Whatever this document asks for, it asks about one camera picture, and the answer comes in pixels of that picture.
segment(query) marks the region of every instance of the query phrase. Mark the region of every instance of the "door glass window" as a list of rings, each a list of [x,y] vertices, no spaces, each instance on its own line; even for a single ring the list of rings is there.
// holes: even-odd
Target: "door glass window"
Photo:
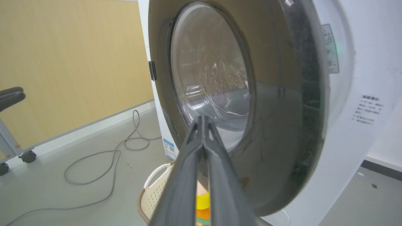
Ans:
[[[227,21],[207,4],[188,5],[176,20],[170,54],[187,126],[208,115],[226,149],[235,147],[247,125],[250,94],[244,59]]]

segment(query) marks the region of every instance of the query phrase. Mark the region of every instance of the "black baseboard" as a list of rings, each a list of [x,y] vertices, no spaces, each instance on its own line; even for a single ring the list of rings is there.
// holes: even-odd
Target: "black baseboard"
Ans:
[[[385,175],[387,177],[394,178],[396,180],[402,181],[402,172],[393,170],[391,168],[369,162],[367,160],[364,160],[363,163],[360,165],[363,168],[366,168],[368,170],[374,171],[376,173],[380,173],[382,175]]]

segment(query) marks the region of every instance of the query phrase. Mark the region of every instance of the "black caster wheel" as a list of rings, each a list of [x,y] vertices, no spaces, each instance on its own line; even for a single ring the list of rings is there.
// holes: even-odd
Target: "black caster wheel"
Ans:
[[[23,162],[31,163],[31,162],[35,161],[36,154],[33,151],[28,151],[28,152],[24,152],[18,158],[22,159]]]
[[[0,176],[3,176],[4,174],[8,173],[10,171],[10,168],[8,167],[7,163],[3,162],[0,164]]]

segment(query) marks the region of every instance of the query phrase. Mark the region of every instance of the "power cord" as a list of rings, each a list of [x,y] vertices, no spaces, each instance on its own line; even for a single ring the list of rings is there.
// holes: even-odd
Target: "power cord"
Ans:
[[[137,123],[137,124],[135,124],[135,120],[134,120],[134,113],[135,113],[135,112],[137,112],[137,116],[138,116],[138,123]],[[118,148],[120,147],[120,145],[121,145],[121,144],[124,144],[124,147],[125,147],[126,149],[128,149],[128,150],[131,150],[131,151],[141,151],[141,150],[144,150],[145,148],[147,148],[147,147],[149,146],[151,140],[156,140],[156,139],[161,138],[161,137],[157,137],[157,138],[146,138],[146,137],[144,137],[144,136],[139,132],[139,130],[138,130],[138,126],[139,126],[139,113],[138,113],[137,110],[134,110],[134,111],[133,111],[133,117],[132,117],[132,119],[133,119],[133,124],[134,124],[134,127],[135,127],[134,131],[127,137],[127,139],[125,139],[125,140],[123,140],[122,142],[120,142],[120,143],[116,146],[116,148],[115,148],[114,150],[108,150],[108,151],[97,152],[97,153],[88,155],[88,156],[86,156],[86,157],[80,158],[80,159],[78,159],[77,161],[73,162],[73,163],[72,163],[69,167],[67,167],[67,169],[64,171],[64,179],[65,179],[68,183],[74,184],[74,185],[87,185],[87,184],[90,184],[90,183],[93,183],[93,182],[99,180],[99,179],[102,178],[105,174],[107,174],[107,173],[110,171],[110,169],[112,168],[113,163],[114,163],[114,161],[115,161],[115,159],[116,159],[116,164],[115,164],[115,167],[114,167],[114,169],[113,169],[114,171],[113,171],[112,188],[110,189],[110,193],[108,194],[107,197],[105,197],[104,199],[101,199],[101,200],[99,200],[99,201],[93,202],[93,203],[89,203],[89,204],[86,204],[86,205],[80,205],[80,206],[76,206],[76,207],[69,207],[69,208],[41,208],[41,209],[30,210],[30,211],[28,211],[28,212],[22,214],[21,216],[15,218],[13,221],[11,221],[10,223],[6,224],[5,226],[10,226],[11,224],[13,224],[13,223],[15,223],[16,221],[20,220],[21,218],[23,218],[23,217],[26,216],[27,214],[30,214],[30,213],[33,213],[33,212],[45,211],[45,210],[76,210],[76,209],[80,209],[80,208],[84,208],[84,207],[88,207],[88,206],[92,206],[92,205],[101,203],[101,202],[105,201],[106,199],[108,199],[109,197],[111,197],[111,195],[113,194],[113,190],[115,189],[116,168],[117,168],[117,164],[119,163],[120,156],[121,156],[121,151],[118,150]],[[135,132],[138,133],[139,137],[132,138],[131,136],[132,136]],[[139,148],[139,149],[129,148],[129,147],[127,147],[127,141],[129,141],[129,140],[145,140],[145,141],[148,142],[148,144],[147,144],[145,147],[142,147],[142,148]],[[67,176],[68,171],[69,171],[75,164],[79,163],[80,161],[82,161],[82,160],[84,160],[84,159],[86,159],[86,158],[89,158],[89,157],[92,157],[92,156],[95,156],[95,155],[98,155],[98,154],[106,153],[106,152],[113,152],[113,156],[112,156],[112,160],[111,160],[111,163],[110,163],[109,168],[108,168],[102,175],[100,175],[99,177],[95,178],[94,180],[91,180],[91,181],[88,181],[88,182],[81,182],[81,183],[79,183],[79,182],[74,182],[74,181],[72,181],[72,180],[70,180],[70,179],[68,178],[68,176]]]

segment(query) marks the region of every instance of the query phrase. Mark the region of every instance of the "wooden wall panel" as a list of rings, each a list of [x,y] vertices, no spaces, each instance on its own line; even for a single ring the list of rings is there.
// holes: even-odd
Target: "wooden wall panel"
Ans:
[[[0,118],[22,148],[153,98],[137,2],[0,1]]]

